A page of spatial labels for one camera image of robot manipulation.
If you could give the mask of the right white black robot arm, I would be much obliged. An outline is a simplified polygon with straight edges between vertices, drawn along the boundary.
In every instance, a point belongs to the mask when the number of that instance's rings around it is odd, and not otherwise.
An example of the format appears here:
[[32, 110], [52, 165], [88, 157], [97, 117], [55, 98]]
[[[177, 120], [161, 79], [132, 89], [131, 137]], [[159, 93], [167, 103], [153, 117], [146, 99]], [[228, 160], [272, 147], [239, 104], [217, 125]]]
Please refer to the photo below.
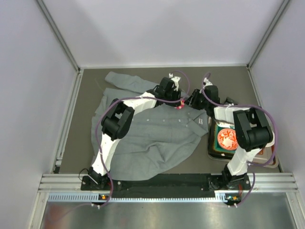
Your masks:
[[274, 145], [275, 137], [267, 121], [269, 114], [259, 106], [219, 104], [218, 88], [205, 85], [196, 89], [185, 102], [196, 110], [205, 110], [215, 121], [234, 126], [237, 149], [222, 171], [221, 184], [229, 189], [243, 185], [255, 156], [267, 145]]

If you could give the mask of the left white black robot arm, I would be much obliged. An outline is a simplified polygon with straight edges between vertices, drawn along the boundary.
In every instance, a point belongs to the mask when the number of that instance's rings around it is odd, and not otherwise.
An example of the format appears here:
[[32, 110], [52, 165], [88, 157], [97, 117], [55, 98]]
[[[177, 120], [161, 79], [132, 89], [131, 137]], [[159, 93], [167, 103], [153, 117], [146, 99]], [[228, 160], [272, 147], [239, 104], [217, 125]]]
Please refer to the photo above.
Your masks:
[[88, 177], [94, 186], [103, 189], [110, 185], [109, 171], [111, 160], [119, 141], [124, 138], [131, 126], [133, 117], [145, 110], [166, 104], [172, 107], [181, 105], [180, 77], [169, 74], [160, 84], [136, 97], [114, 99], [102, 115], [102, 139], [95, 161], [88, 169]]

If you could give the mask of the grey button-up shirt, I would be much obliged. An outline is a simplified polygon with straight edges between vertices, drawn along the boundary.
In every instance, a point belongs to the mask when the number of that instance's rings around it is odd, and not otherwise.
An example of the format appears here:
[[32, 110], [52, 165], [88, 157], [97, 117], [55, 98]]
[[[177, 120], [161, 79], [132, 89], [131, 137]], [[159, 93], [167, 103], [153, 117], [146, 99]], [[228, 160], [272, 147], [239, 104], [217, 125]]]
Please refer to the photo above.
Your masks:
[[[136, 97], [156, 83], [109, 72], [105, 81], [116, 86], [106, 88], [100, 105], [91, 119], [91, 144], [98, 152], [102, 132], [99, 119], [118, 98]], [[205, 110], [189, 106], [182, 109], [162, 104], [135, 115], [127, 135], [118, 143], [111, 160], [110, 174], [114, 180], [142, 181], [166, 172], [186, 160], [208, 133]]]

